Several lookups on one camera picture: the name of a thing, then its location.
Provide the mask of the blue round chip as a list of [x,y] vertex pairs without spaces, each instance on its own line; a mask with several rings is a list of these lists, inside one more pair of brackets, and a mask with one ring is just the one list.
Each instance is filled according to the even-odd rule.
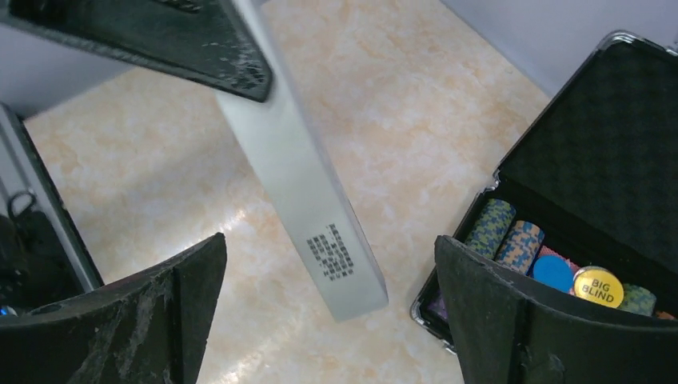
[[574,272],[568,263],[554,255],[539,257],[532,267],[532,278],[560,292],[572,289]]

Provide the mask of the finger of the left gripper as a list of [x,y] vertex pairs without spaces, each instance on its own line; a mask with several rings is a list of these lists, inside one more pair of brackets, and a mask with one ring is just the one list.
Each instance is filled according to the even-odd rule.
[[3,1],[1,23],[254,102],[265,102],[273,86],[273,71],[231,1]]

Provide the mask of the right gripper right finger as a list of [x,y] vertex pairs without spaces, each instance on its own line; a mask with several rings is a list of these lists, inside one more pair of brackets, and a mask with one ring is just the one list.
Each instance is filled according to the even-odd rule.
[[674,383],[677,324],[587,302],[447,235],[438,282],[467,383]]

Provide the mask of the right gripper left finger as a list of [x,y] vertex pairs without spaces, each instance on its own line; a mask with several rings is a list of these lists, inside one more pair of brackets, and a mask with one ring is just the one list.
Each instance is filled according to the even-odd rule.
[[1,320],[4,383],[195,383],[227,263],[216,233],[145,270]]

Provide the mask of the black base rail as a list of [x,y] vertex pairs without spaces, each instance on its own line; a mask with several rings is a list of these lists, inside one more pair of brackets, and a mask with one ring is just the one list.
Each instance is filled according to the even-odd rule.
[[1,106],[1,314],[21,316],[103,286],[23,120]]

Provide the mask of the black poker chip case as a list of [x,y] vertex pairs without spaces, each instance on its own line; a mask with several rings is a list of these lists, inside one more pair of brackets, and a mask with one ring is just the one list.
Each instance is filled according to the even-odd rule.
[[[548,244],[608,267],[677,312],[677,55],[608,35],[506,154],[491,186],[447,235],[465,244],[490,198],[544,225]],[[436,265],[413,304],[441,288]]]

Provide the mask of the yellow big blind chip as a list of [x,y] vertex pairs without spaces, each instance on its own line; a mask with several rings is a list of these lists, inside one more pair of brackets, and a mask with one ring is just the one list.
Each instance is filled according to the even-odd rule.
[[588,302],[618,308],[624,299],[624,287],[619,278],[599,266],[579,269],[573,278],[572,294]]

